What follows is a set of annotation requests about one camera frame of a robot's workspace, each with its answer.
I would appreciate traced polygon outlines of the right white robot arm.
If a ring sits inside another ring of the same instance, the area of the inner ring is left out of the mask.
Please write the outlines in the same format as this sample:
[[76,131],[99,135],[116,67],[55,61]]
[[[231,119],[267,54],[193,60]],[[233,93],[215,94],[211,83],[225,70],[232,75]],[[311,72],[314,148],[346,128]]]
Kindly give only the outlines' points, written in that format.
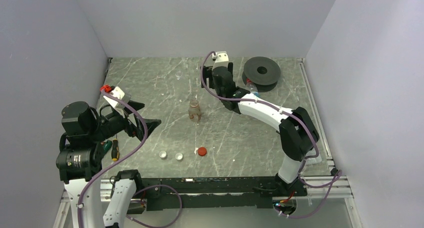
[[306,160],[319,155],[317,142],[320,136],[307,110],[277,106],[238,87],[230,66],[202,66],[200,73],[201,86],[228,110],[255,118],[279,134],[284,158],[275,176],[275,188],[281,195],[290,194],[300,181]]

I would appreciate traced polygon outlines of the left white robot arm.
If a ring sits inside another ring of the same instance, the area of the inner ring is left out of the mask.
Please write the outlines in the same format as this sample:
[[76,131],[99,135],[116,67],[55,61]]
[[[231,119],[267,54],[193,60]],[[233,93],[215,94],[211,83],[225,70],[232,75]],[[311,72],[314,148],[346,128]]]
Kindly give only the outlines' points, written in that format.
[[143,140],[161,124],[159,119],[146,120],[147,130],[136,118],[129,120],[131,110],[121,115],[113,110],[106,116],[84,101],[73,102],[62,111],[61,124],[65,130],[59,142],[56,166],[60,180],[71,203],[74,227],[123,227],[131,199],[144,190],[141,174],[136,169],[122,170],[112,183],[111,200],[101,211],[101,179],[95,178],[102,170],[105,150],[102,142],[121,131],[129,137]]

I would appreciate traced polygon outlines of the blue white bottle cap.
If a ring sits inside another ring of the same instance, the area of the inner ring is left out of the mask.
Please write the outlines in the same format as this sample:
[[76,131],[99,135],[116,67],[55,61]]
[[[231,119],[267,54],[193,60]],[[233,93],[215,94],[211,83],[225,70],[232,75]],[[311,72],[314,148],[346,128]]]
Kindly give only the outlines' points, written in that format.
[[160,151],[159,152],[159,157],[161,159],[166,159],[167,158],[167,152],[166,151]]

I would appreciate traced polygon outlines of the water bottle red label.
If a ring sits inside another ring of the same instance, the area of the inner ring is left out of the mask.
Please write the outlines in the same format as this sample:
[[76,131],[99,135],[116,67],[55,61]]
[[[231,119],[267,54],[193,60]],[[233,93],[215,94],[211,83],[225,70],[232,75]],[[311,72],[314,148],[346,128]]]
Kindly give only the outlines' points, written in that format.
[[256,85],[255,85],[255,84],[254,84],[254,82],[252,82],[250,79],[247,79],[247,80],[246,80],[245,88],[246,88],[247,90],[249,90],[249,91],[250,91],[250,93],[254,94],[254,95],[255,95],[255,96],[257,96],[257,97],[260,97],[260,94],[259,94],[259,92],[258,92],[258,89],[257,89]]

